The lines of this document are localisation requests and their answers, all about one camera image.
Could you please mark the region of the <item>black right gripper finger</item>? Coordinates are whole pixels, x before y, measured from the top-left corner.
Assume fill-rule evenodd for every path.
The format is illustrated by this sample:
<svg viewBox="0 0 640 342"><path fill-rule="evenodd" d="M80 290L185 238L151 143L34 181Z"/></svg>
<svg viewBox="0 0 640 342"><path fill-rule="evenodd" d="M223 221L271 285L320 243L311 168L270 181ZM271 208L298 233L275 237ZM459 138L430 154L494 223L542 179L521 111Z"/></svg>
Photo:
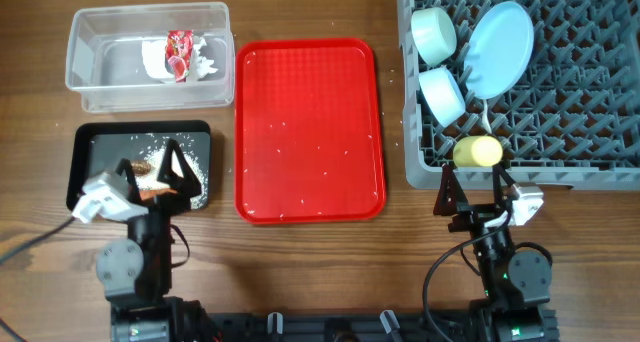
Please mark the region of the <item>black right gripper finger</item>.
<svg viewBox="0 0 640 342"><path fill-rule="evenodd" d="M502 162L492 167L494 203L505 211L511 210L512 199L506 195L504 188L509 189L514 184L514 179L507 173Z"/></svg>
<svg viewBox="0 0 640 342"><path fill-rule="evenodd" d="M471 206L453 168L450 165L443 165L440 189L433 214L437 216L453 216L470 210Z"/></svg>

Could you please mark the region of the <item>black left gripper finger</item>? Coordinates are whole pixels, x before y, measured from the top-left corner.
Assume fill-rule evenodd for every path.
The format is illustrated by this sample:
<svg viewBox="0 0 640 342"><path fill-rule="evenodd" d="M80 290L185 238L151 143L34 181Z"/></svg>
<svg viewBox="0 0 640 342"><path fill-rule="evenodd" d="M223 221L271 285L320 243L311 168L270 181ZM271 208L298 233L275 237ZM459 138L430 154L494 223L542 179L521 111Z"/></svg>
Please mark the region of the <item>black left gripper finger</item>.
<svg viewBox="0 0 640 342"><path fill-rule="evenodd" d="M190 202L202 193L202 185L179 145L169 139L161 160L156 180L167 185L165 191L154 196L155 202L170 200L174 202Z"/></svg>
<svg viewBox="0 0 640 342"><path fill-rule="evenodd" d="M127 200L129 202L141 202L141 195L136 183L136 177L133 171L131 161L122 158L116 166L115 173L120 177L124 177L127 183Z"/></svg>

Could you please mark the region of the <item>white rice pile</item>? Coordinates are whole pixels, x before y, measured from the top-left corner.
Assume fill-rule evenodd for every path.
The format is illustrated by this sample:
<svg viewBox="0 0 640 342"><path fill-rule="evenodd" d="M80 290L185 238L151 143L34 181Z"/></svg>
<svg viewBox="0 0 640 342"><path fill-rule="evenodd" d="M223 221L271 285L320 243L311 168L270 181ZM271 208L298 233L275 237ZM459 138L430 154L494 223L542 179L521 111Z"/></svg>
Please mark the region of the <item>white rice pile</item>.
<svg viewBox="0 0 640 342"><path fill-rule="evenodd" d="M165 154L164 147L152 148L151 146L143 149L137 159L135 160L144 160L149 162L153 169L152 171L145 176L135 176L136 183L138 185L139 190L156 190L168 188L169 185L164 182L160 182L157 180L159 175L160 167L163 162L163 157ZM189 164L191 170L194 175L197 177L199 182L201 183L202 192L200 195L192 197L191 201L191 209L198 210L203 208L207 204L208 200L208 170L202 165L204 162L203 159L196 156L192 151L188 151L184 153L184 157L186 162Z"/></svg>

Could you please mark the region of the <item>orange carrot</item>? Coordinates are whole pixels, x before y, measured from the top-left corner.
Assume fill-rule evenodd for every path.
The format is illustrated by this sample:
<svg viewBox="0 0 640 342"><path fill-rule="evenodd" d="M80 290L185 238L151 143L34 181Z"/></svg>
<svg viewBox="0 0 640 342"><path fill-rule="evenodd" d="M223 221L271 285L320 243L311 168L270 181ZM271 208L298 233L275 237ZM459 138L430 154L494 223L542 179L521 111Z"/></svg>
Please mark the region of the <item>orange carrot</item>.
<svg viewBox="0 0 640 342"><path fill-rule="evenodd" d="M176 194L177 191L171 188L163 188L163 189L156 189L156 190L140 190L139 194L140 194L140 198L142 201L149 201L152 200L153 198L157 197L157 196L161 196L164 194Z"/></svg>

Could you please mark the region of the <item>yellow plastic cup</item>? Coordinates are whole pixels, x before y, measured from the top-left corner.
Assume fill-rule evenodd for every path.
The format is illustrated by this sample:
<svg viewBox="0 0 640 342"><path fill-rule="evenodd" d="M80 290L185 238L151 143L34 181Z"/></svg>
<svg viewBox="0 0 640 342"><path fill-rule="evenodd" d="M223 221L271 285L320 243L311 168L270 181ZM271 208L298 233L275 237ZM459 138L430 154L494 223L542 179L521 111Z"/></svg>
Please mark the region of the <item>yellow plastic cup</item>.
<svg viewBox="0 0 640 342"><path fill-rule="evenodd" d="M503 147L491 136L470 136L457 142L453 162L457 167L491 167L503 157Z"/></svg>

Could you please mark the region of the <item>white plastic spoon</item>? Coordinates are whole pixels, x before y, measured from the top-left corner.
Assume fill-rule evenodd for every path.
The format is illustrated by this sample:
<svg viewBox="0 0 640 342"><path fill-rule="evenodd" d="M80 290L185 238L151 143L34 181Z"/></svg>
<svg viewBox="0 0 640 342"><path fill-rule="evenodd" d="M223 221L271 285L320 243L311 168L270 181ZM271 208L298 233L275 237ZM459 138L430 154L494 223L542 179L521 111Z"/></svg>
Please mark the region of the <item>white plastic spoon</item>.
<svg viewBox="0 0 640 342"><path fill-rule="evenodd" d="M484 130L486 131L486 133L491 135L492 134L492 127L491 127L491 123L489 121L489 108L488 108L488 102L486 100L483 100L483 111L482 111L482 114L481 114L481 121L482 121L482 126L483 126Z"/></svg>

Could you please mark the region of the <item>light blue rice bowl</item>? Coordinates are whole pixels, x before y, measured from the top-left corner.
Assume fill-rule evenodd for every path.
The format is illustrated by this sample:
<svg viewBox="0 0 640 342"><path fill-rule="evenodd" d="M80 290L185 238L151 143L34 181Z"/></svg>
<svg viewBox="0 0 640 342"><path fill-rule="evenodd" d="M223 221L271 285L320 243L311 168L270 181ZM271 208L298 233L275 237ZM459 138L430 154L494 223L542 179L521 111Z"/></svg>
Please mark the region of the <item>light blue rice bowl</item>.
<svg viewBox="0 0 640 342"><path fill-rule="evenodd" d="M420 73L419 85L427 106L441 126L448 127L464 114L464 98L446 67Z"/></svg>

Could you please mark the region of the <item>light blue plate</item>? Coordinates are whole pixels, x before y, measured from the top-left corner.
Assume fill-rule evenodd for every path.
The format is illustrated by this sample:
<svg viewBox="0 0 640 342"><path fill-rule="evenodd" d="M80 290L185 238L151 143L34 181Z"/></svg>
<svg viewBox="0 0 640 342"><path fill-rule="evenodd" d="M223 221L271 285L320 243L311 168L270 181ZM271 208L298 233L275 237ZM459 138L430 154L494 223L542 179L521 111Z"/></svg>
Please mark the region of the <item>light blue plate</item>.
<svg viewBox="0 0 640 342"><path fill-rule="evenodd" d="M534 27L517 2L492 7L475 27L464 69L471 69L465 84L476 98L492 99L510 90L523 76L532 56Z"/></svg>

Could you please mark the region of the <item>white napkin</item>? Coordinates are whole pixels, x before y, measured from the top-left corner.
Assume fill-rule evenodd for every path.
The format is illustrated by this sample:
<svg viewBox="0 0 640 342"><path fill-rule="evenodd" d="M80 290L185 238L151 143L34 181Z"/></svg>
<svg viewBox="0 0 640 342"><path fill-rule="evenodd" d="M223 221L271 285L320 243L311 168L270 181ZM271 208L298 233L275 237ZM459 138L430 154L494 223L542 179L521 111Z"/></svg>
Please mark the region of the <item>white napkin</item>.
<svg viewBox="0 0 640 342"><path fill-rule="evenodd" d="M206 47L207 43L202 37L194 37L194 47L191 55L191 67L189 72L194 72L195 77L189 75L188 81L204 79L209 74L218 71L214 67L214 60L208 59L201 54L201 49ZM174 75L169 71L168 64L160 64L160 59L164 56L164 48L166 43L161 40L143 41L141 45L142 61L147 75L162 83L173 83Z"/></svg>

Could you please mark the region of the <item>red snack wrapper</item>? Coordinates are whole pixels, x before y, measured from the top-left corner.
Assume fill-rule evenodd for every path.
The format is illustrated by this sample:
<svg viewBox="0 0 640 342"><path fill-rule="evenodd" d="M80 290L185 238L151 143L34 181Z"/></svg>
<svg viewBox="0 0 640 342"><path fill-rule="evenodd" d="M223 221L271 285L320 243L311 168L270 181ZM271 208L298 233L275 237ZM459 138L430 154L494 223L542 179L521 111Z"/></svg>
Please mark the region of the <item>red snack wrapper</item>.
<svg viewBox="0 0 640 342"><path fill-rule="evenodd" d="M192 30L171 30L165 47L165 59L177 83L185 82L190 69L194 37Z"/></svg>

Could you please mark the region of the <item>mint green bowl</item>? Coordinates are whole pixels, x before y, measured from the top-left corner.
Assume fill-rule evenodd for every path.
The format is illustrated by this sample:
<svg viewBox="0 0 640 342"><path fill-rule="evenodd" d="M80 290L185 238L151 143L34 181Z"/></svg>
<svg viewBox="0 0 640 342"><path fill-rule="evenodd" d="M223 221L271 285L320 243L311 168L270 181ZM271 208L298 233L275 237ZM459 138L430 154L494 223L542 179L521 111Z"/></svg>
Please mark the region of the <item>mint green bowl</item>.
<svg viewBox="0 0 640 342"><path fill-rule="evenodd" d="M415 11L411 16L411 34L422 60L430 67L453 55L457 35L446 11L432 7Z"/></svg>

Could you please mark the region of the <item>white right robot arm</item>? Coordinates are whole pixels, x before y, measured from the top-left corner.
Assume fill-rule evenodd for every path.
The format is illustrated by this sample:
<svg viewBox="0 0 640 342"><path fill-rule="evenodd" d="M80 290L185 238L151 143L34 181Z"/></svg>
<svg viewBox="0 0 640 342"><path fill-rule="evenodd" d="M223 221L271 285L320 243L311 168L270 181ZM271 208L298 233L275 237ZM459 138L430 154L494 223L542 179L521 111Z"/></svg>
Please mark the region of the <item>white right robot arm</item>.
<svg viewBox="0 0 640 342"><path fill-rule="evenodd" d="M470 303L468 331L476 341L557 341L556 312L550 301L551 253L533 242L515 243L510 229L521 227L542 207L535 184L516 183L501 165L492 167L492 203L472 205L451 166L445 165L434 212L450 216L451 233L472 240L485 297Z"/></svg>

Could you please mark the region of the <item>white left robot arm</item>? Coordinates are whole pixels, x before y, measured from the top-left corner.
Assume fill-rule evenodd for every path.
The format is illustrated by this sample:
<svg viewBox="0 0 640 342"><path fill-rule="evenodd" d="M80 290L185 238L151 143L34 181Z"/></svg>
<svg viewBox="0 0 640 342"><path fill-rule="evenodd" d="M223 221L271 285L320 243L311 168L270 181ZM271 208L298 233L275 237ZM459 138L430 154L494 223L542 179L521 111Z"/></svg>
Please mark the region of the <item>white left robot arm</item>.
<svg viewBox="0 0 640 342"><path fill-rule="evenodd" d="M177 141L165 145L158 178L170 186L148 200L139 192L133 164L123 158L103 173L114 188L112 201L124 205L127 235L107 245L97 260L97 276L111 306L114 341L436 341L420 317L380 315L266 317L206 312L197 300L169 296L171 249L183 236L172 217L188 211L201 184Z"/></svg>

